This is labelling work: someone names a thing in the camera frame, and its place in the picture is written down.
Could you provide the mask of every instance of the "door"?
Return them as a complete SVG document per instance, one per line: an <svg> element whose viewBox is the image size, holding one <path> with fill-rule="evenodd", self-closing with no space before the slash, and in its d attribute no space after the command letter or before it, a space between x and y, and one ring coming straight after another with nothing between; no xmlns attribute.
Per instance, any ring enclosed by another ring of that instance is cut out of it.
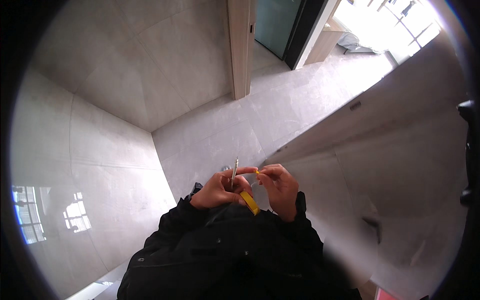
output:
<svg viewBox="0 0 480 300"><path fill-rule="evenodd" d="M257 0L255 39L283 58L301 0Z"/></svg>

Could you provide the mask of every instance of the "red object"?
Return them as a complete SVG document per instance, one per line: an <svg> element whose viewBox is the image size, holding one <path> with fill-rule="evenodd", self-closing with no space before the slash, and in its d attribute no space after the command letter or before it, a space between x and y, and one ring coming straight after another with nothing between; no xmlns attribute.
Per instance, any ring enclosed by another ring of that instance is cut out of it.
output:
<svg viewBox="0 0 480 300"><path fill-rule="evenodd" d="M378 289L377 299L375 300L398 300L397 298L391 296L381 288Z"/></svg>

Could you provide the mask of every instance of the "white pen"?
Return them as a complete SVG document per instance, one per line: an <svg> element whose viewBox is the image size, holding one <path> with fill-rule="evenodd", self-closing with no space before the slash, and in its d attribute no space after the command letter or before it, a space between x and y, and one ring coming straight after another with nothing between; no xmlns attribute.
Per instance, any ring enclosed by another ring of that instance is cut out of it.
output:
<svg viewBox="0 0 480 300"><path fill-rule="evenodd" d="M232 174L232 190L233 190L233 180L235 179L235 174L237 173L237 168L239 167L239 157L235 159L235 165L233 166L233 174Z"/></svg>

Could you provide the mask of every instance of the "yellow tape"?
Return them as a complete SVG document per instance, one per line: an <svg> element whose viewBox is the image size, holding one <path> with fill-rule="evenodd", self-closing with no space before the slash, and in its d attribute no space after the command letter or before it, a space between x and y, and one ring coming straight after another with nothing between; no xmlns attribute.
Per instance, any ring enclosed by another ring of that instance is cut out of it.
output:
<svg viewBox="0 0 480 300"><path fill-rule="evenodd" d="M250 209L254 216L256 216L260 212L260 208L258 207L257 203L253 200L253 198L248 194L246 191L240 193L240 196L245 200L248 209Z"/></svg>

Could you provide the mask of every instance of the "sleeve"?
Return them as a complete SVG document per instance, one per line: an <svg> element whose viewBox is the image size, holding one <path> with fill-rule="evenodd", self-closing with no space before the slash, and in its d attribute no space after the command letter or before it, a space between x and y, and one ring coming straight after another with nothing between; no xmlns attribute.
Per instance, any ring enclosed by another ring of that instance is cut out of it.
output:
<svg viewBox="0 0 480 300"><path fill-rule="evenodd" d="M199 210L190 204L189 197L180 198L177 206L162 215L158 230L145 241L144 248L175 246L181 237L205 223L208 210Z"/></svg>
<svg viewBox="0 0 480 300"><path fill-rule="evenodd" d="M312 223L305 215L306 203L303 192L297 193L295 206L297 208L297 215L293 222L286 223L280 218L277 218L277 227L283 236L297 244L304 253L313 258L318 264L322 264L324 244L320 240L317 231L312 228Z"/></svg>

